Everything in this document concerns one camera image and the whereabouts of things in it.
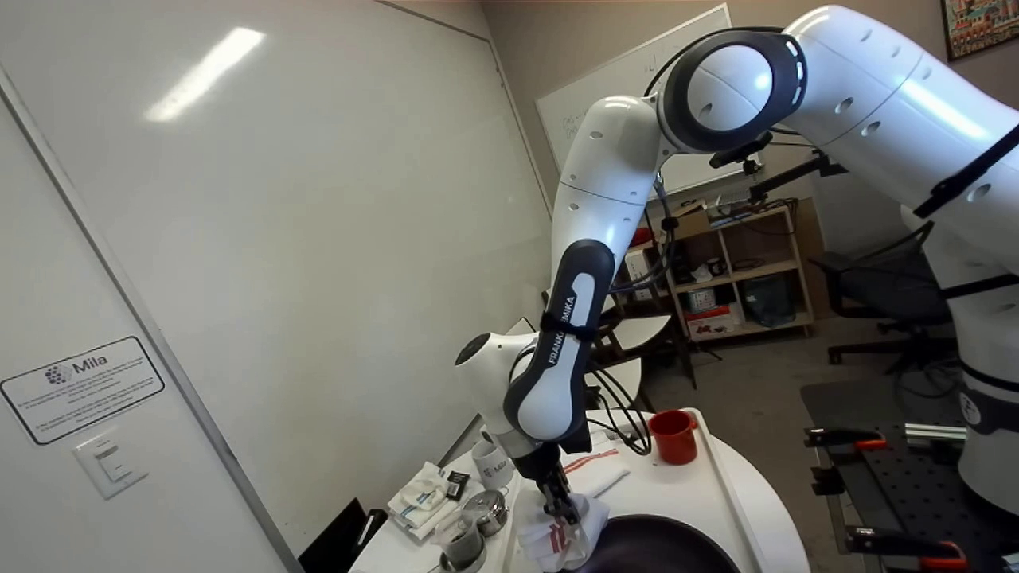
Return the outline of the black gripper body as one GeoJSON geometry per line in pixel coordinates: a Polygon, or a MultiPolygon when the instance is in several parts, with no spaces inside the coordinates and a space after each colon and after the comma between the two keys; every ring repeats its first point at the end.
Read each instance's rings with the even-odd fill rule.
{"type": "Polygon", "coordinates": [[[561,465],[561,445],[544,441],[535,453],[516,462],[518,473],[530,476],[551,506],[564,506],[569,498],[569,481],[561,465]]]}

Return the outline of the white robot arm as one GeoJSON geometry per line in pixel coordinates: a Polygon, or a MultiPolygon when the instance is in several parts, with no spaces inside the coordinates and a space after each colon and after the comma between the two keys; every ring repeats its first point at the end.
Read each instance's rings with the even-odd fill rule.
{"type": "Polygon", "coordinates": [[[1019,513],[1019,110],[847,7],[785,27],[714,27],[641,96],[604,96],[584,114],[553,195],[541,323],[481,335],[457,357],[488,433],[551,514],[578,514],[561,457],[585,445],[601,301],[660,167],[687,152],[740,162],[776,126],[926,224],[962,367],[959,473],[1019,513]]]}

